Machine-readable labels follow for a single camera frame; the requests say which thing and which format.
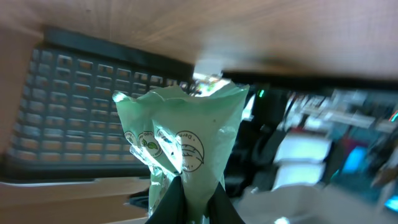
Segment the black plastic component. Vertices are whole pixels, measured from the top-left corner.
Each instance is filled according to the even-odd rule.
[[[187,208],[181,177],[175,177],[146,224],[186,224]]]
[[[44,30],[44,41],[69,50],[79,50],[85,54],[100,55],[158,70],[166,73],[169,78],[187,81],[193,74],[194,66],[191,64],[55,27]]]
[[[368,90],[398,90],[398,82],[392,80],[365,80],[361,78],[328,77],[317,74],[278,75],[273,73],[254,72],[223,72],[223,78],[230,78],[235,83],[257,84],[268,83],[272,88],[296,91],[321,96],[331,96],[335,88],[368,89]]]
[[[389,160],[396,148],[396,139],[398,139],[398,126],[385,139],[370,148],[367,155],[369,160],[368,174],[376,175],[380,168]]]
[[[277,172],[277,166],[267,166],[255,174],[251,185],[257,187],[258,192],[270,191],[274,186]]]
[[[148,210],[149,207],[149,189],[130,195],[129,204]]]
[[[44,41],[32,51],[2,178],[148,177],[129,152],[112,94],[137,98],[170,85],[190,93],[193,66],[56,28]]]
[[[332,142],[329,154],[325,158],[324,163],[325,171],[323,172],[320,182],[328,185],[336,171],[343,170],[344,145],[341,139],[338,142]]]
[[[284,117],[287,101],[286,91],[259,90],[253,103],[252,121],[276,128]]]
[[[258,142],[259,145],[254,147],[251,158],[255,165],[262,167],[272,165],[279,145],[286,137],[286,132],[275,130],[271,136],[264,137],[267,138],[265,144]]]
[[[207,206],[210,224],[244,224],[220,183]]]

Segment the plastic bag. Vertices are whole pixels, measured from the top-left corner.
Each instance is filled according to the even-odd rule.
[[[179,86],[133,99],[113,96],[130,151],[151,171],[149,215],[181,175],[188,218],[199,221],[231,154],[248,86],[230,83],[211,96],[193,97]]]

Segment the blue light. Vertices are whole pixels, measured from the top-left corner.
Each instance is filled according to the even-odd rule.
[[[394,121],[396,120],[397,117],[398,117],[398,113],[396,113],[396,114],[392,117],[391,122],[394,122]]]
[[[387,208],[390,208],[393,211],[398,212],[398,196],[393,196],[384,205]]]
[[[360,170],[366,157],[366,148],[357,146],[348,156],[343,167],[343,173],[355,173]]]

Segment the white plastic part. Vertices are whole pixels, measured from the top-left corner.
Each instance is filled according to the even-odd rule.
[[[329,153],[331,140],[311,134],[286,135],[279,145],[274,163],[283,161],[322,162]]]
[[[249,100],[248,104],[243,109],[242,120],[251,121],[253,119],[253,115],[251,114],[251,111],[253,109],[253,104],[254,104],[254,98],[255,97],[256,97],[256,95],[252,95],[252,97],[250,97],[250,100]]]
[[[398,216],[341,187],[295,185],[271,192],[244,190],[237,211],[247,224],[275,223],[286,217],[291,224],[397,224]]]
[[[315,185],[322,178],[325,164],[290,163],[279,167],[272,190],[290,185]]]

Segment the circular logo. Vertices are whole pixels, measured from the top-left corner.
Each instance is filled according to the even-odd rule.
[[[152,131],[144,131],[138,135],[138,145],[140,147],[145,147],[153,158],[157,158],[163,153]]]
[[[163,129],[159,129],[156,132],[156,140],[167,158],[169,158],[170,162],[177,169],[176,174],[181,173],[183,161],[182,153],[178,153],[178,144],[175,142],[174,136]]]
[[[124,137],[126,137],[127,141],[129,141],[133,146],[137,145],[137,139],[131,131],[126,131],[126,133],[124,133]]]
[[[205,163],[205,150],[198,136],[190,131],[180,131],[175,135],[181,145],[183,164],[182,170],[193,172]]]

